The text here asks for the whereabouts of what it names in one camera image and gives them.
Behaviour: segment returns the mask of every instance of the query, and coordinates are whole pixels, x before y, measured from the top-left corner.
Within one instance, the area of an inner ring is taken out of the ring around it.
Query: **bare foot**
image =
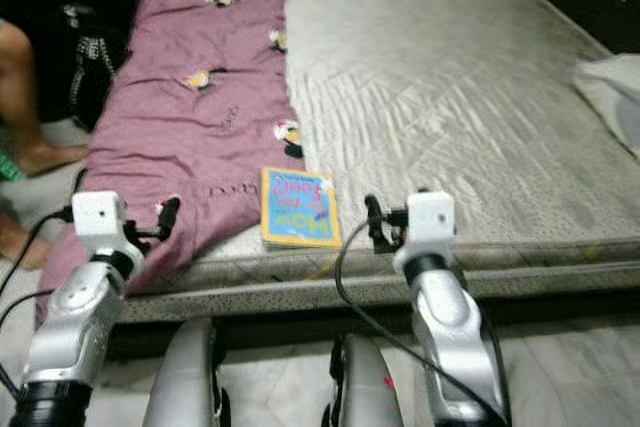
[[[27,242],[28,234],[3,214],[0,214],[0,256],[15,262]],[[48,242],[36,237],[20,266],[26,270],[41,269],[51,252]]]
[[[18,168],[26,175],[38,175],[71,164],[87,155],[86,145],[54,147],[48,143],[23,149],[18,156]]]

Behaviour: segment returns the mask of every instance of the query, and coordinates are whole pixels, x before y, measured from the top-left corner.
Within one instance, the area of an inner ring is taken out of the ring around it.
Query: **children's book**
[[[262,240],[271,247],[340,247],[333,177],[265,168]]]

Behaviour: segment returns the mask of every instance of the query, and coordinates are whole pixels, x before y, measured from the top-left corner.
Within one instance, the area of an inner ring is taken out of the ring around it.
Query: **yellow book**
[[[265,168],[262,240],[274,247],[340,247],[342,237],[333,177]]]

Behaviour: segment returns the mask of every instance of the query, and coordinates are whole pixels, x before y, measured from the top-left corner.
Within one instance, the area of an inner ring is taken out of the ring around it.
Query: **tiled floor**
[[[13,291],[33,288],[37,274],[20,272]],[[12,317],[0,358],[18,378],[31,336],[32,307]],[[500,330],[514,425],[631,427],[640,425],[640,317],[624,316],[527,325]],[[407,426],[424,426],[420,369],[384,342]],[[222,368],[234,426],[320,424],[332,395],[330,342],[230,352]],[[89,410],[90,427],[141,425],[161,359],[109,364]],[[0,425],[12,403],[0,394]]]

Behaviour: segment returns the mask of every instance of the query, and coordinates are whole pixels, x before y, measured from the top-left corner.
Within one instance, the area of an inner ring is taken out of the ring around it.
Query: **black bag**
[[[126,35],[101,25],[93,9],[79,4],[63,7],[75,35],[67,42],[73,54],[69,111],[81,127],[96,126],[117,69],[126,57]]]

